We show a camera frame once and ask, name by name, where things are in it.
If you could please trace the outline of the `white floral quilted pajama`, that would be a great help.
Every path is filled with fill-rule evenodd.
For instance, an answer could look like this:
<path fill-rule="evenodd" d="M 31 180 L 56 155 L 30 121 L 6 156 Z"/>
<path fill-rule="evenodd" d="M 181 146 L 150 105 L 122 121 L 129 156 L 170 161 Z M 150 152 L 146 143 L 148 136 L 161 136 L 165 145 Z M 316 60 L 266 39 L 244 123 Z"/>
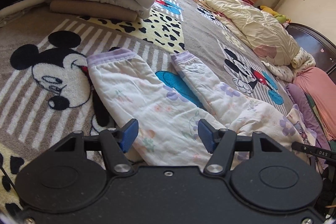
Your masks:
<path fill-rule="evenodd" d="M 222 82 L 189 52 L 171 62 L 201 102 L 197 106 L 163 83 L 146 61 L 125 48 L 92 55 L 88 72 L 95 91 L 118 126 L 139 122 L 135 150 L 150 165 L 197 165 L 210 158 L 198 136 L 201 120 L 240 136 L 263 132 L 285 148 L 302 137 L 274 106 L 251 98 Z"/>

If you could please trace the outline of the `Mickey Mouse grey blanket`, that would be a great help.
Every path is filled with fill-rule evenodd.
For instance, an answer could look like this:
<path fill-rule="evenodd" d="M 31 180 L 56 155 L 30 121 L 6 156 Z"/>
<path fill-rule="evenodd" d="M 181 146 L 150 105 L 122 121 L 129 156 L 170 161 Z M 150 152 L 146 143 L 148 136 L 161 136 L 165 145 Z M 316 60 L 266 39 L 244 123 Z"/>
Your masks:
<path fill-rule="evenodd" d="M 218 78 L 285 117 L 293 107 L 262 60 L 222 20 L 196 0 L 154 4 L 147 19 L 58 14 L 39 8 L 1 30 L 1 212 L 22 206 L 12 187 L 19 171 L 74 131 L 95 136 L 118 126 L 89 76 L 92 55 L 125 48 L 197 106 L 200 100 L 174 68 L 172 55 L 189 52 Z"/>

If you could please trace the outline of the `cream sequin patterned garment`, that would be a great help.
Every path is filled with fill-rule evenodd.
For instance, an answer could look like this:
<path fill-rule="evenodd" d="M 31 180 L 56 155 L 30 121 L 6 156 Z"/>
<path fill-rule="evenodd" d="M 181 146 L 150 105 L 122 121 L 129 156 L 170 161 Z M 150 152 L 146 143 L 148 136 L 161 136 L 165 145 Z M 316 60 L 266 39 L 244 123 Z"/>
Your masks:
<path fill-rule="evenodd" d="M 304 117 L 302 112 L 299 110 L 298 104 L 293 105 L 286 117 L 301 135 L 304 144 L 316 146 L 317 133 L 305 125 Z"/>

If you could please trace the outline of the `purple pillow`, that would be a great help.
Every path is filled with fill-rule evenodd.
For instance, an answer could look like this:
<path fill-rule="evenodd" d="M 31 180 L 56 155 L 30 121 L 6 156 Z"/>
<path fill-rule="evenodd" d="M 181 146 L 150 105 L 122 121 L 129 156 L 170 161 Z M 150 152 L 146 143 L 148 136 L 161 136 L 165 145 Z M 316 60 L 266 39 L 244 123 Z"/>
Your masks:
<path fill-rule="evenodd" d="M 326 139 L 321 122 L 318 120 L 315 112 L 309 104 L 309 100 L 302 89 L 294 84 L 288 84 L 286 91 L 294 104 L 298 105 L 303 115 L 304 123 L 307 128 L 313 130 L 317 134 L 315 145 L 319 148 L 330 150 L 329 142 Z"/>

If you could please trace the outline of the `pink pillow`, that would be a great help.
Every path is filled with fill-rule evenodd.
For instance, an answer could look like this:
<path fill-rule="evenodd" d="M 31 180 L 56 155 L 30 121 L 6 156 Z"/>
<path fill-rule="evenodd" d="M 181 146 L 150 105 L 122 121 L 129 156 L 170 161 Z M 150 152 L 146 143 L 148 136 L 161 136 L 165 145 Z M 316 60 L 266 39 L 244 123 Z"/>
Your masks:
<path fill-rule="evenodd" d="M 335 83 L 317 67 L 302 71 L 293 83 L 313 98 L 325 126 L 327 139 L 335 140 Z"/>

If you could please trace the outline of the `cream yellow comforter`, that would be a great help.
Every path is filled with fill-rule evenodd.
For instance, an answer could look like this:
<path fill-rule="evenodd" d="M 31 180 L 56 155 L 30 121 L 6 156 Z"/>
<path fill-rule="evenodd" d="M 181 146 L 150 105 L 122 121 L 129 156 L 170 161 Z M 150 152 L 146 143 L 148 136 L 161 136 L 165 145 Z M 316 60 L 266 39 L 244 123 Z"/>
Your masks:
<path fill-rule="evenodd" d="M 200 0 L 199 3 L 224 20 L 259 59 L 272 65 L 289 65 L 300 46 L 269 13 L 241 0 Z"/>

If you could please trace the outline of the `white floral small blanket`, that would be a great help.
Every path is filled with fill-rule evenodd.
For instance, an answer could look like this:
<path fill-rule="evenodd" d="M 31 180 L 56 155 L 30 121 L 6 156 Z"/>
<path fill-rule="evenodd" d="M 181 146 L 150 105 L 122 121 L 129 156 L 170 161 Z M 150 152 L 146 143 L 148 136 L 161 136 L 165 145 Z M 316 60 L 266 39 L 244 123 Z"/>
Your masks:
<path fill-rule="evenodd" d="M 265 61 L 262 63 L 277 79 L 288 83 L 292 83 L 294 78 L 304 70 L 316 65 L 314 57 L 302 47 L 289 65 L 272 65 Z"/>

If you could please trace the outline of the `dark wooden headboard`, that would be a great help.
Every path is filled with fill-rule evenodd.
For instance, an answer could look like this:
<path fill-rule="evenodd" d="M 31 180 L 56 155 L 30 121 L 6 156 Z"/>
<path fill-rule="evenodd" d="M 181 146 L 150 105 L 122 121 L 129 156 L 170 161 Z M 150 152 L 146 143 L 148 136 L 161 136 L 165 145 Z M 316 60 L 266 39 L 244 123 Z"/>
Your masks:
<path fill-rule="evenodd" d="M 316 67 L 326 72 L 335 83 L 335 45 L 323 34 L 303 24 L 290 23 L 286 30 L 314 57 Z"/>

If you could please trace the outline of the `yellow plush toy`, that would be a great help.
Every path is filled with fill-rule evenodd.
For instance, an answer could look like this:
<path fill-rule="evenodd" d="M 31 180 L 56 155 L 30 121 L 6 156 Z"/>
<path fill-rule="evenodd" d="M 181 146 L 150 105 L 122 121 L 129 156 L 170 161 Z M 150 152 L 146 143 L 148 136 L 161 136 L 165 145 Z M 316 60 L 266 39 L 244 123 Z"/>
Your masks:
<path fill-rule="evenodd" d="M 280 24 L 289 24 L 290 19 L 283 14 L 279 14 L 268 6 L 261 5 L 258 7 L 261 11 L 271 14 Z"/>

